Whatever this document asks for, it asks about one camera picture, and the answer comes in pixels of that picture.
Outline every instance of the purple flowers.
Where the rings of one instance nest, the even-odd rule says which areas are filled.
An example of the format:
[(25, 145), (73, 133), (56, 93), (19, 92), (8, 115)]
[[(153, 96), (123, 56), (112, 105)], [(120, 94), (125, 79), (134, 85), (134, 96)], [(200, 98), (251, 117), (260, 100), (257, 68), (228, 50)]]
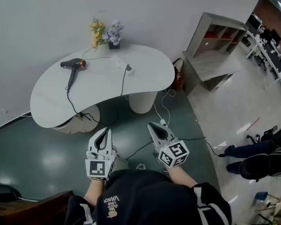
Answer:
[(118, 45), (122, 37), (120, 36), (121, 30), (124, 28), (119, 20), (114, 20), (111, 24), (111, 28), (102, 34), (102, 38), (105, 42), (112, 42), (114, 45)]

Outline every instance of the power strip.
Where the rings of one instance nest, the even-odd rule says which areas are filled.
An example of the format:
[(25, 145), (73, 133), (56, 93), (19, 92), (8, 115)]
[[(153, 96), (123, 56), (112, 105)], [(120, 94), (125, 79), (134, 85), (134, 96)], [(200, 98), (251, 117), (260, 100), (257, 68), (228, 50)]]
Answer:
[[(111, 57), (111, 61), (113, 61), (120, 70), (122, 70), (123, 72), (125, 72), (125, 69), (127, 67), (127, 63), (125, 63), (123, 60), (121, 60), (121, 58), (119, 58), (118, 56), (112, 56)], [(133, 76), (133, 68), (131, 67), (130, 71), (126, 71), (126, 74), (128, 76)]]

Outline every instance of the forearm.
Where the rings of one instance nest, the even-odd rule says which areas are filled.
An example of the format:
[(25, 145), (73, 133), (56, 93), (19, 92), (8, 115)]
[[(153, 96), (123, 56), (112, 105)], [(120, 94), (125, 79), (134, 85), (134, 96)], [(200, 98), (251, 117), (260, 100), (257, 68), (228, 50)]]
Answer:
[(191, 176), (189, 176), (180, 166), (176, 166), (173, 168), (167, 168), (170, 178), (173, 183), (185, 185), (189, 188), (192, 188), (196, 184), (198, 184)]
[(92, 180), (90, 182), (88, 191), (86, 192), (84, 199), (90, 203), (93, 207), (96, 206), (98, 197), (103, 193), (104, 182), (98, 180)]

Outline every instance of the table pedestal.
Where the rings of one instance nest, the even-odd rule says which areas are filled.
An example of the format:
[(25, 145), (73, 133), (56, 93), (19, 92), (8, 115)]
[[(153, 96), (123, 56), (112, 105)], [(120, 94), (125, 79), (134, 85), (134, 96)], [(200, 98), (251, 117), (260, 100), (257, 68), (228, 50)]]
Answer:
[(140, 92), (129, 94), (129, 105), (132, 111), (144, 114), (150, 111), (157, 92)]
[[(96, 121), (100, 121), (100, 111), (96, 105), (83, 110), (82, 113), (89, 113)], [(80, 117), (80, 115), (76, 115), (65, 124), (58, 127), (52, 127), (52, 129), (66, 134), (90, 132), (97, 127), (98, 123), (95, 122), (89, 115), (86, 114), (85, 116)]]

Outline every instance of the yellow flowers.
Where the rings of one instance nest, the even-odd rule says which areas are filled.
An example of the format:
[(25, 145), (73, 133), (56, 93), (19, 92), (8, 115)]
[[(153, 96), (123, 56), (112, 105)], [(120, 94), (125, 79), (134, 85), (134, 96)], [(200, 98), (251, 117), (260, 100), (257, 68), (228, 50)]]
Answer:
[(98, 19), (94, 18), (93, 22), (90, 23), (89, 26), (91, 27), (91, 30), (93, 32), (91, 46), (92, 48), (97, 50), (99, 45), (104, 42), (104, 40), (102, 39), (102, 34), (105, 30), (105, 24), (103, 22), (100, 22)]

